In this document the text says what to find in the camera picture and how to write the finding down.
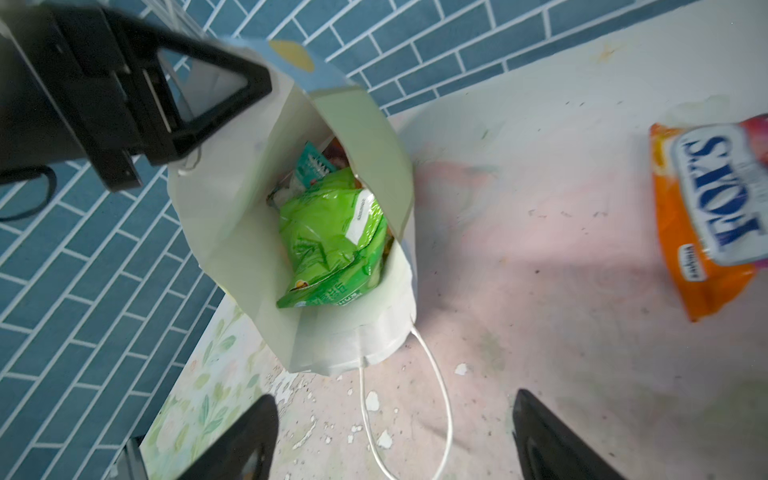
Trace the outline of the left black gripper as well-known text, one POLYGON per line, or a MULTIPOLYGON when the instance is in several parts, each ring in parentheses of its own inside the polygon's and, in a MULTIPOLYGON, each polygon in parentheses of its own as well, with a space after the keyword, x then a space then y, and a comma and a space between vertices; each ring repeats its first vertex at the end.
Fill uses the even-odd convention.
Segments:
POLYGON ((86 159, 107 190, 135 188, 138 128, 168 164, 272 90, 266 66, 116 10, 4 6, 1 177, 86 159))

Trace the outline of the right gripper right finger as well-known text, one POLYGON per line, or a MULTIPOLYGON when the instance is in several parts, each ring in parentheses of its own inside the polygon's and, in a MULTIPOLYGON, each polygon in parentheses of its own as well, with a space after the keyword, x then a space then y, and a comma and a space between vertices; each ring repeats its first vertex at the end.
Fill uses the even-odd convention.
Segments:
POLYGON ((518 390, 512 420, 525 480, 625 479, 531 391, 518 390))

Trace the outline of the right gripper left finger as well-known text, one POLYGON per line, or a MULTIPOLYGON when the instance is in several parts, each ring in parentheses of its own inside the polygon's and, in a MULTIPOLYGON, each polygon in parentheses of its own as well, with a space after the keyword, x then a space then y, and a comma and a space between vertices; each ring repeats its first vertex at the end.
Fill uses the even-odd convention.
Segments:
POLYGON ((279 432, 275 398, 261 396, 179 479, 268 479, 279 432))

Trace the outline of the colourful paper gift bag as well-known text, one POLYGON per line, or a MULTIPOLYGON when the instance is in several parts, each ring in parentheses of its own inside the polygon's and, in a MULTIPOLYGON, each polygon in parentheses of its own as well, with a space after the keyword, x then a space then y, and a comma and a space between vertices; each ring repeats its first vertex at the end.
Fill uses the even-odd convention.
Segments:
POLYGON ((290 372, 362 372, 417 335, 413 166, 369 93, 298 43, 196 41, 199 139, 168 191, 202 270, 290 372))

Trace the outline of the green snack packet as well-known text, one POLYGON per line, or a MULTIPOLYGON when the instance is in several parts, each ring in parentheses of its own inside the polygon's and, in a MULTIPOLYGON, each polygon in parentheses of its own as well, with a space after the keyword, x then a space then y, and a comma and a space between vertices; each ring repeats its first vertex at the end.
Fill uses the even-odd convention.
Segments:
POLYGON ((278 308, 344 306, 377 287, 389 225, 350 168, 327 175, 279 214, 293 277, 278 308))

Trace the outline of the multicolour snack packet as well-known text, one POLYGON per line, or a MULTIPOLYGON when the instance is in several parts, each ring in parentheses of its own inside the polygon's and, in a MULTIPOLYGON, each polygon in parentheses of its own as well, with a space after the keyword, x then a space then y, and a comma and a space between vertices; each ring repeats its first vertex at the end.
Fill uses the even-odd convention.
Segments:
POLYGON ((767 266, 767 117, 649 131, 658 238, 693 322, 767 266))

